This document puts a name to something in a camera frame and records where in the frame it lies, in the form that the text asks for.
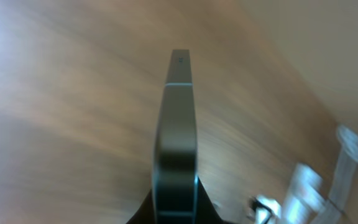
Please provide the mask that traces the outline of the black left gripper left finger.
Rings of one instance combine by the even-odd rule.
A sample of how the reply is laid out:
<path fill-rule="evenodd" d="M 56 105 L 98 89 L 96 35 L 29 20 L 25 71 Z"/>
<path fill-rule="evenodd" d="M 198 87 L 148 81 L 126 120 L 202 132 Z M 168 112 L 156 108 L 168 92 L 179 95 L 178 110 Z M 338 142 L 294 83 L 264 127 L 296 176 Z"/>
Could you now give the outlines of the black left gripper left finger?
<path fill-rule="evenodd" d="M 154 203 L 151 190 L 126 224 L 154 224 Z"/>

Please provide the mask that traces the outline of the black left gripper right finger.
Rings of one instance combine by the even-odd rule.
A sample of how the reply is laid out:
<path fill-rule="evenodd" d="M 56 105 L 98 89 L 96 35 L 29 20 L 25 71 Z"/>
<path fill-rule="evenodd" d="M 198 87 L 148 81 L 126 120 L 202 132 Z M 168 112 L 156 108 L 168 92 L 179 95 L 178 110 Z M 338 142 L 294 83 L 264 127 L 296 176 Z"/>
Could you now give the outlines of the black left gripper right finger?
<path fill-rule="evenodd" d="M 196 224 L 224 224 L 208 197 L 201 180 L 198 179 Z"/>

